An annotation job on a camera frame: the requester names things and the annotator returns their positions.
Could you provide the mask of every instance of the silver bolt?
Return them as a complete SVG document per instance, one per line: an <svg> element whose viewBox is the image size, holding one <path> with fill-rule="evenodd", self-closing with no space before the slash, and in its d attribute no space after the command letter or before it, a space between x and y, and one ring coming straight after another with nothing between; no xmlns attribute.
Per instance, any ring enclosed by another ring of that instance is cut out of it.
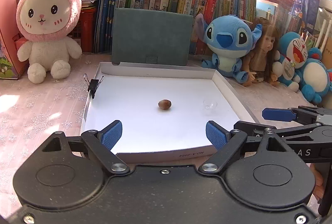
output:
<svg viewBox="0 0 332 224"><path fill-rule="evenodd" d="M206 164L202 165L202 170L203 171L212 172L212 171L216 171L217 169L218 169L218 166L216 164L213 164L213 163L206 163Z"/></svg>
<svg viewBox="0 0 332 224"><path fill-rule="evenodd" d="M26 224L34 224L34 218L31 215L25 215L23 221Z"/></svg>
<svg viewBox="0 0 332 224"><path fill-rule="evenodd" d="M127 165L123 164L123 163L115 163L111 167L112 171L124 171L126 169L127 169Z"/></svg>
<svg viewBox="0 0 332 224"><path fill-rule="evenodd" d="M307 221L307 218L303 215L298 216L298 218L296 219L297 224L304 224L306 221Z"/></svg>
<svg viewBox="0 0 332 224"><path fill-rule="evenodd" d="M171 171L169 169L162 169L160 171L161 174L169 174Z"/></svg>

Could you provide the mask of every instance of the doll's hair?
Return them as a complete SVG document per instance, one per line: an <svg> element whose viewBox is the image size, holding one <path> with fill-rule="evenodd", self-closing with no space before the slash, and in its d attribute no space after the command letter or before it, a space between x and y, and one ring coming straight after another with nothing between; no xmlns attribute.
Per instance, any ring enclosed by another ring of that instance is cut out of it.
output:
<svg viewBox="0 0 332 224"><path fill-rule="evenodd" d="M257 41L256 46L253 49L254 52L258 51L258 49L260 47L260 42L263 41L265 35L268 35L269 37L275 38L272 50L268 51L268 53L267 53L265 78L268 78L270 76L271 72L272 72L272 64L274 62L274 55L275 55L276 51L278 50L278 42L279 42L279 38L280 38L280 32L279 32L277 27L272 25L269 20L267 20L263 17L255 18L253 27L256 27L257 24L262 25L262 36Z"/></svg>

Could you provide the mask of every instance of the doll's face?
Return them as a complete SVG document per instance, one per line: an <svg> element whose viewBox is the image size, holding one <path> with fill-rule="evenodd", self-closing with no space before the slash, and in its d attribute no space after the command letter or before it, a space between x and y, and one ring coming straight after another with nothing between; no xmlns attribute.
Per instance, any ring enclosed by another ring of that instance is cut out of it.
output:
<svg viewBox="0 0 332 224"><path fill-rule="evenodd" d="M268 36L268 35L264 35L262 38L263 39L262 39L262 41L260 43L260 48L263 51L266 51L266 52L272 50L273 44L274 44L274 41L276 40L276 38Z"/></svg>
<svg viewBox="0 0 332 224"><path fill-rule="evenodd" d="M68 0L26 0L20 12L23 28L30 34L50 34L65 27L70 17Z"/></svg>

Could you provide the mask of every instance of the bunny foot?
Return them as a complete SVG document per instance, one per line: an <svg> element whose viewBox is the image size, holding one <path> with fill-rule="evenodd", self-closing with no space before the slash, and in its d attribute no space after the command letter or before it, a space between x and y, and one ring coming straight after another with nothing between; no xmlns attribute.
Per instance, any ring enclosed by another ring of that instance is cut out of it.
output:
<svg viewBox="0 0 332 224"><path fill-rule="evenodd" d="M41 64L34 63L28 68L28 79L32 83L41 83L46 77L46 70Z"/></svg>
<svg viewBox="0 0 332 224"><path fill-rule="evenodd" d="M51 68L51 75L54 79L67 78L69 76L69 73L70 65L63 60L55 61Z"/></svg>

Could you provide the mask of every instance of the brown round object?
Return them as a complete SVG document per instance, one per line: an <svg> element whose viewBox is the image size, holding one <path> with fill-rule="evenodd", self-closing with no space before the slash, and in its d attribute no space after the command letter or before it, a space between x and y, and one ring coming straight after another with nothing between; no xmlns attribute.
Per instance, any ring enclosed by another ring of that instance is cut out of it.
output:
<svg viewBox="0 0 332 224"><path fill-rule="evenodd" d="M163 110L168 110L171 107L171 105L172 105L172 103L167 99L163 99L158 102L159 108L161 108Z"/></svg>

